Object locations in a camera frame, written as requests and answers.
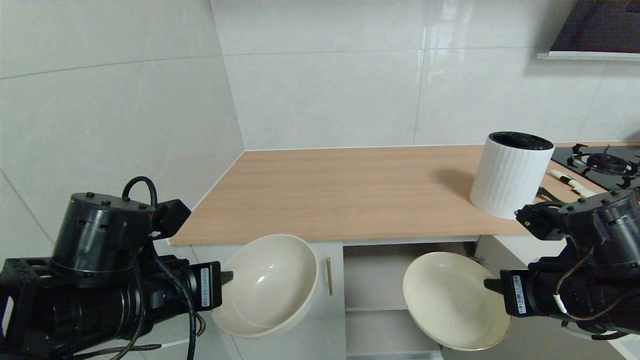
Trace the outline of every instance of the cream plate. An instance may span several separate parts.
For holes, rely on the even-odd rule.
[[[482,350],[500,342],[511,321],[502,295],[484,288],[489,278],[494,278],[489,270],[469,258],[431,252],[404,273],[404,300],[435,341],[456,350]]]

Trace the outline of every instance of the cream bowl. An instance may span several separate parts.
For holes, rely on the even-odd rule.
[[[235,253],[223,271],[216,324],[243,338],[263,338],[292,329],[308,313],[317,289],[319,262],[311,246],[293,235],[259,238]]]

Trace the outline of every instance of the white bowl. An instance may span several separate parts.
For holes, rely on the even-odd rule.
[[[493,278],[469,258],[431,252],[404,273],[404,300],[430,338],[456,350],[482,350],[499,343],[511,322],[502,295],[484,288]]]
[[[311,246],[286,234],[253,240],[223,271],[233,271],[234,279],[222,286],[222,305],[213,310],[213,319],[243,338],[270,336],[297,325],[308,313],[320,274]]]

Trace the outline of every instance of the black lid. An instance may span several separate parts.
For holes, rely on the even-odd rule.
[[[500,131],[489,134],[489,139],[500,145],[524,150],[551,150],[554,144],[536,135],[516,133],[514,131]]]

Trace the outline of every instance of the robotic arm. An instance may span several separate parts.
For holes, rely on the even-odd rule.
[[[151,205],[129,198],[138,181],[147,183]],[[527,270],[502,270],[484,285],[503,294],[512,316],[576,322],[595,340],[640,334],[639,200],[620,190],[567,205],[526,205],[516,219],[538,239],[566,240],[566,247]],[[196,312],[221,305],[221,286],[233,273],[217,261],[189,265],[157,255],[153,240],[173,236],[190,214],[180,200],[158,204],[146,177],[130,181],[121,197],[73,194],[53,255],[7,259],[0,272],[0,309],[9,319],[0,359],[84,360],[111,352],[120,359],[159,348],[135,341],[187,312],[192,359]],[[607,331],[615,333],[602,335]],[[129,344],[78,354],[113,339]]]
[[[139,181],[147,183],[151,205],[129,198]],[[121,197],[73,194],[53,255],[4,263],[0,310],[9,322],[0,333],[0,359],[82,360],[110,352],[120,359],[159,348],[134,343],[154,324],[187,312],[193,358],[197,312],[222,304],[221,286],[233,274],[217,261],[189,265],[157,255],[153,240],[173,236],[190,214],[180,200],[158,204],[146,177],[130,181]],[[113,339],[129,344],[77,354]]]
[[[516,219],[538,239],[566,240],[566,247],[527,270],[501,270],[485,287],[503,294],[512,316],[575,322],[593,340],[640,334],[639,201],[637,192],[618,190],[526,205]]]

